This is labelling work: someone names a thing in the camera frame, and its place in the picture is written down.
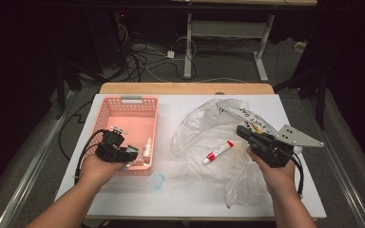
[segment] dark background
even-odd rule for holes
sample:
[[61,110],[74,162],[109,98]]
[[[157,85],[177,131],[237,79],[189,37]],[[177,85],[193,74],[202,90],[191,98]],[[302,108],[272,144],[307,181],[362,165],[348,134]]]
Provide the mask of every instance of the dark background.
[[[318,6],[351,6],[351,11],[305,16],[294,10],[289,15],[277,15],[270,39],[309,41],[294,77],[316,63],[327,66],[328,88],[365,153],[365,1],[321,0]],[[242,16],[230,19],[240,20]],[[130,12],[126,20],[134,30],[172,44],[176,34],[184,33],[186,16],[174,12]],[[31,0],[0,1],[0,176],[50,109],[49,95],[55,88],[60,63],[72,60],[100,72],[101,66],[119,58],[104,58],[106,49],[94,45],[97,39],[102,44],[114,39],[107,15],[100,12],[73,11],[65,18]]]

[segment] person's right hand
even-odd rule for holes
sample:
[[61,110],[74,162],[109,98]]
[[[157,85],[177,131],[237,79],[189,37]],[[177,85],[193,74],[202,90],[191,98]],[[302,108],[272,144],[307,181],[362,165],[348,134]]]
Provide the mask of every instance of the person's right hand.
[[247,154],[259,165],[268,192],[272,197],[284,197],[288,196],[286,194],[297,193],[295,186],[295,164],[292,161],[287,162],[284,167],[271,168],[265,161],[251,151],[250,148],[247,148]]

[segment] white tabletop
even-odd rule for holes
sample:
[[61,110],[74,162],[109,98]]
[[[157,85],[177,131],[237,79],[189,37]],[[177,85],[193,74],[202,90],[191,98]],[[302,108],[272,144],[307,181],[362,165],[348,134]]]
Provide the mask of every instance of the white tabletop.
[[[84,129],[67,167],[56,199],[73,186],[77,161],[89,138],[98,109],[106,94],[96,95]],[[253,206],[233,205],[228,209],[223,192],[184,172],[182,158],[169,152],[171,139],[182,120],[195,108],[214,98],[239,99],[250,110],[279,130],[288,124],[278,95],[158,95],[159,116],[152,176],[115,177],[93,201],[87,216],[107,219],[271,219],[274,216],[268,194]],[[303,203],[313,218],[326,218],[324,208],[303,157]]]

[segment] human hand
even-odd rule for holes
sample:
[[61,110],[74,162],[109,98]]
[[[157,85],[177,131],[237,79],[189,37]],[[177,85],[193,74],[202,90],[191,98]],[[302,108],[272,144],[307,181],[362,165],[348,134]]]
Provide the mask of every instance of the human hand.
[[288,161],[286,166],[281,168],[271,168],[250,148],[247,148],[247,154],[259,165],[263,174],[266,187],[272,197],[285,197],[288,194],[296,194],[295,187],[295,164]]
[[83,161],[79,182],[100,190],[111,179],[114,172],[124,166],[126,166],[126,163],[106,162],[99,159],[95,154],[89,155]]

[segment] toothpaste tube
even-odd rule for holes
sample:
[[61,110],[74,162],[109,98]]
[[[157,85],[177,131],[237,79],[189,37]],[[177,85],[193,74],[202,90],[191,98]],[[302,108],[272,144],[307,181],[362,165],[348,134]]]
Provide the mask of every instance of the toothpaste tube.
[[208,164],[211,161],[213,161],[215,158],[217,158],[220,154],[222,154],[223,152],[229,150],[231,147],[233,147],[233,143],[226,140],[226,143],[221,144],[218,149],[210,152],[206,158],[203,160],[203,164]]

